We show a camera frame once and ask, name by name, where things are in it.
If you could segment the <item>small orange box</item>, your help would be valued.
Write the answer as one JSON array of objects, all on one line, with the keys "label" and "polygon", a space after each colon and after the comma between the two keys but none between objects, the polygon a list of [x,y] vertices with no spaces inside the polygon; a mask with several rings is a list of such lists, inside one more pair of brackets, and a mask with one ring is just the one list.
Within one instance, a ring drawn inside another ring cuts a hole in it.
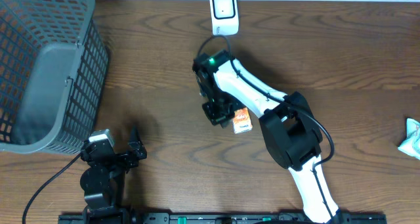
[{"label": "small orange box", "polygon": [[235,111],[234,118],[232,119],[234,133],[245,133],[251,131],[253,126],[247,108],[242,108]]}]

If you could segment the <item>white wet wipes pack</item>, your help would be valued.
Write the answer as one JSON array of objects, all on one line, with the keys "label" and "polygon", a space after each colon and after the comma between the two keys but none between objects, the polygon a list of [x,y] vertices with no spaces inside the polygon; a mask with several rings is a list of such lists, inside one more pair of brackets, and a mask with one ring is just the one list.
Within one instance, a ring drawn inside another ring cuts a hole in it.
[{"label": "white wet wipes pack", "polygon": [[406,120],[406,139],[402,141],[398,150],[408,156],[419,159],[419,122],[408,118]]}]

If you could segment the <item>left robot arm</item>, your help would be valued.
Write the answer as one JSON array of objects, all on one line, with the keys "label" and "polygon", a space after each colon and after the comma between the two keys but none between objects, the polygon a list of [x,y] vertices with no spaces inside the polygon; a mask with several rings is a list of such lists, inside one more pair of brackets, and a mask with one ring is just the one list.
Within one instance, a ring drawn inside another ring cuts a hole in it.
[{"label": "left robot arm", "polygon": [[129,149],[114,151],[115,141],[109,129],[95,131],[81,149],[81,159],[87,169],[80,179],[87,203],[83,210],[84,223],[138,223],[136,211],[121,205],[125,175],[147,158],[147,151],[137,128],[132,128]]}]

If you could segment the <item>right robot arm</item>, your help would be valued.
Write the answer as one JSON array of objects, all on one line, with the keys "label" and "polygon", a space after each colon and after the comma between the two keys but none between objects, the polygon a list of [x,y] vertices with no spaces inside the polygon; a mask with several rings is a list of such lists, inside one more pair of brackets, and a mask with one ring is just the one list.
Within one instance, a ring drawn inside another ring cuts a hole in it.
[{"label": "right robot arm", "polygon": [[332,199],[322,164],[323,139],[333,143],[314,118],[307,100],[271,88],[250,74],[227,50],[213,56],[199,54],[192,70],[200,93],[208,99],[202,108],[213,125],[226,126],[235,112],[247,108],[259,119],[264,143],[273,160],[289,170],[303,201],[304,214],[314,223],[336,223],[339,207]]}]

